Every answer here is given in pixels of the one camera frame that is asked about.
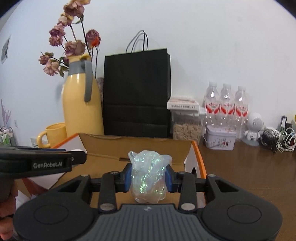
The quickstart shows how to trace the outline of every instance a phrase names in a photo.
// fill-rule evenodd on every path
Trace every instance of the finger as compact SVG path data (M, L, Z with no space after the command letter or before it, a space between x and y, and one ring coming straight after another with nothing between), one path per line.
M8 199L0 203L0 217L4 218L15 213L16 200L10 195Z
M17 190L17 183L14 182L13 186L11 187L10 193L14 196L17 197L18 195L18 190Z
M0 234L1 238L3 240L8 240L12 237L13 235L13 230L12 231L9 231L8 233L5 233L5 234Z
M0 234L5 234L13 230L12 218L6 217L0 221Z

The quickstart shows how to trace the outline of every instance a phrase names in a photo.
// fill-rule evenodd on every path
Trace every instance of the white plastic bag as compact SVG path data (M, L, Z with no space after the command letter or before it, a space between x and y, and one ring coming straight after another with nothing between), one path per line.
M172 164L169 155L144 150L139 154L130 151L128 157L133 165L131 193L140 203L158 203L165 198L165 168Z

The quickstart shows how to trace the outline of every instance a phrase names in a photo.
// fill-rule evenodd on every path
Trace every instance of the white cable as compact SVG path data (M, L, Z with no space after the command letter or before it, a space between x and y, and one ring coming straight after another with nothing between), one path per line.
M279 138L277 142L277 149L279 150L279 152L294 151L295 147L296 147L296 133L293 130L293 128L288 127L286 130L282 130L279 133Z

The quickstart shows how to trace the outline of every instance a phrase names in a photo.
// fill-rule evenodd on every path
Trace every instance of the yellow thermos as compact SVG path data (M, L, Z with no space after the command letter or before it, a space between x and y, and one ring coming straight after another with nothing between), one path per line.
M101 96L88 54L68 57L68 77L62 93L67 136L79 132L104 135Z

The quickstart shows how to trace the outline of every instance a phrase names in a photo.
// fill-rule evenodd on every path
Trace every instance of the clear water bottle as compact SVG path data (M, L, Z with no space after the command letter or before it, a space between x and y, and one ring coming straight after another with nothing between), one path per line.
M220 109L220 97L217 91L217 83L209 82L209 87L205 93L205 109L206 109L206 120L205 126L217 125L218 114Z
M247 121L249 102L246 96L246 88L239 86L234 97L235 103L235 129L237 131L237 140L241 140L245 130Z
M231 85L223 84L220 94L220 125L234 129L234 97Z

